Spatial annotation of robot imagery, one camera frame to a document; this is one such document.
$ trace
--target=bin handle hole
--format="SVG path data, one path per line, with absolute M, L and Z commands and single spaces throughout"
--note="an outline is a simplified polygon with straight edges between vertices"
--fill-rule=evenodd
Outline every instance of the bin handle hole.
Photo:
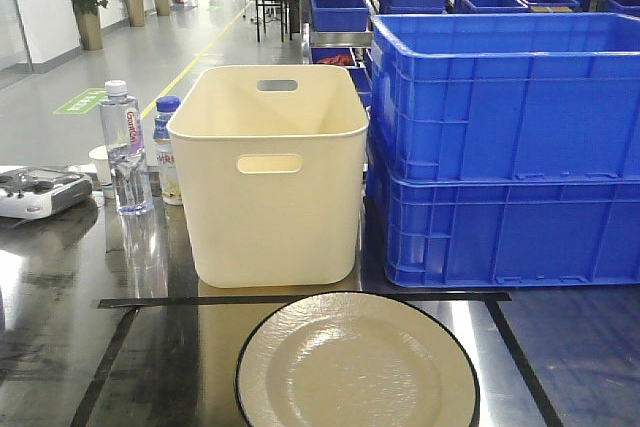
M 293 92 L 298 90 L 298 82 L 290 79 L 259 80 L 260 92 Z
M 297 154 L 241 155 L 236 167 L 243 174 L 295 174 L 302 170 Z

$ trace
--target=green floor marking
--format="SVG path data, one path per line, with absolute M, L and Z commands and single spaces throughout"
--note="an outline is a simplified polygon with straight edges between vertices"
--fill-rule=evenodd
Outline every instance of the green floor marking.
M 92 87 L 80 95 L 76 95 L 62 107 L 53 111 L 54 114 L 86 114 L 93 109 L 102 98 L 107 95 L 104 89 Z

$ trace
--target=white plate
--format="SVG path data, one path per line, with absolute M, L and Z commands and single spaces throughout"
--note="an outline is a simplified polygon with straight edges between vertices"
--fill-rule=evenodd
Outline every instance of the white plate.
M 253 427 L 469 427 L 479 388 L 439 322 L 373 294 L 333 292 L 273 313 L 247 339 L 236 395 Z

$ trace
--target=gray floor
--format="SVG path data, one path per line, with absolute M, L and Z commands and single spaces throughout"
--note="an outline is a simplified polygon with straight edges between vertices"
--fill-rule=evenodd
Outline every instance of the gray floor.
M 198 75 L 220 65 L 298 64 L 299 36 L 280 42 L 278 22 L 256 42 L 253 4 L 240 15 L 245 0 L 189 0 L 171 16 L 147 17 L 145 27 L 117 29 L 104 38 L 104 49 L 46 73 L 33 74 L 0 90 L 0 165 L 78 165 L 103 143 L 97 108 L 83 115 L 53 114 L 58 107 L 109 79 L 126 80 L 140 109 L 152 102 L 183 70 L 193 67 L 167 94 L 184 97 Z M 154 164 L 153 115 L 144 119 L 149 164 Z

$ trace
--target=reflective tabletop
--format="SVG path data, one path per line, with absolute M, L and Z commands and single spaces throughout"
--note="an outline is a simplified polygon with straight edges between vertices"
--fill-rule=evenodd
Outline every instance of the reflective tabletop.
M 120 217 L 95 192 L 49 219 L 0 219 L 0 425 L 245 425 L 242 344 L 282 305 L 328 291 L 389 296 L 445 325 L 477 370 L 483 427 L 637 425 L 636 286 L 397 287 L 363 208 L 346 279 L 219 289 L 197 277 L 182 207 L 155 206 Z

